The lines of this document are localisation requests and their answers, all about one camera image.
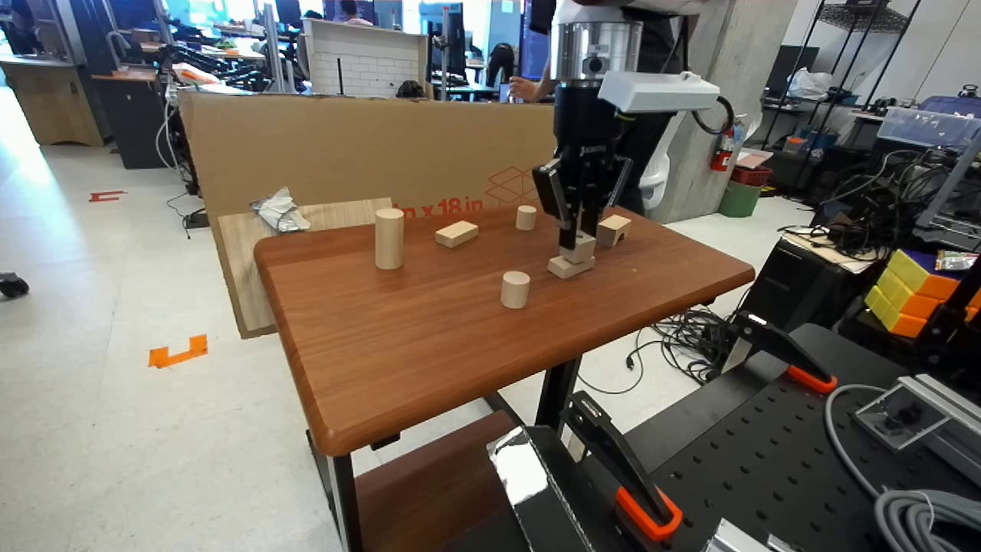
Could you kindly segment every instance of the cardboard box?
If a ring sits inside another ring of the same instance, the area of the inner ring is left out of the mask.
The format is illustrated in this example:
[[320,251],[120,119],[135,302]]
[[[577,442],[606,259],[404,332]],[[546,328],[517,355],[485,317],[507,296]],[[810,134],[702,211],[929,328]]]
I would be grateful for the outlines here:
[[546,164],[555,145],[553,108],[543,105],[191,92],[180,98],[180,119],[243,337],[272,332],[253,266],[261,235],[249,208],[254,200],[288,187],[297,205],[344,203],[354,211],[344,223],[368,223],[375,200],[392,195],[407,217],[458,222],[536,203],[531,170]]

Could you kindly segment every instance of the orange object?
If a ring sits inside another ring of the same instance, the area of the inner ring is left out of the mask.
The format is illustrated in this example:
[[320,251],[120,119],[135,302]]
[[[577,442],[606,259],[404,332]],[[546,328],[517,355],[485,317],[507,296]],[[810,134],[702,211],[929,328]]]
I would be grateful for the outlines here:
[[679,509],[676,501],[668,501],[668,494],[663,494],[663,490],[657,490],[657,494],[663,496],[663,503],[673,515],[665,523],[657,523],[627,487],[616,487],[616,505],[648,541],[665,542],[679,533],[684,511]]
[[209,355],[206,333],[191,337],[186,351],[176,353],[176,355],[169,353],[169,346],[150,351],[150,368],[173,368],[173,364],[180,364],[180,361],[201,359],[201,355]]
[[821,376],[803,371],[801,364],[790,364],[784,374],[789,374],[789,380],[795,380],[796,385],[815,391],[815,397],[832,397],[837,385],[837,376],[821,380]]

